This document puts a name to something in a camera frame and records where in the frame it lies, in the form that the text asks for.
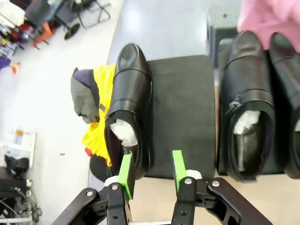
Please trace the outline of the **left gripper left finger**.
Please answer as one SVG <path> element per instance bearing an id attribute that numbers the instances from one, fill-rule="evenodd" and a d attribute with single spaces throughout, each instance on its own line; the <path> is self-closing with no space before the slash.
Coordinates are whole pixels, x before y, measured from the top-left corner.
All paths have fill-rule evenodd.
<path id="1" fill-rule="evenodd" d="M 128 201 L 133 198 L 135 164 L 132 154 L 123 156 L 119 175 L 108 178 L 97 191 L 87 187 L 61 212 L 54 225 L 128 225 Z"/>

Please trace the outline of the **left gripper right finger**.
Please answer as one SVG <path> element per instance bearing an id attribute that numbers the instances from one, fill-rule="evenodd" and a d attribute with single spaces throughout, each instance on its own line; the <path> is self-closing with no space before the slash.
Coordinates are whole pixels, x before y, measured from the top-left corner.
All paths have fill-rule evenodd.
<path id="1" fill-rule="evenodd" d="M 177 193 L 171 223 L 192 225 L 195 209 L 205 208 L 222 225 L 270 225 L 271 222 L 225 179 L 202 179 L 201 173 L 186 170 L 181 150 L 174 150 L 173 171 Z"/>

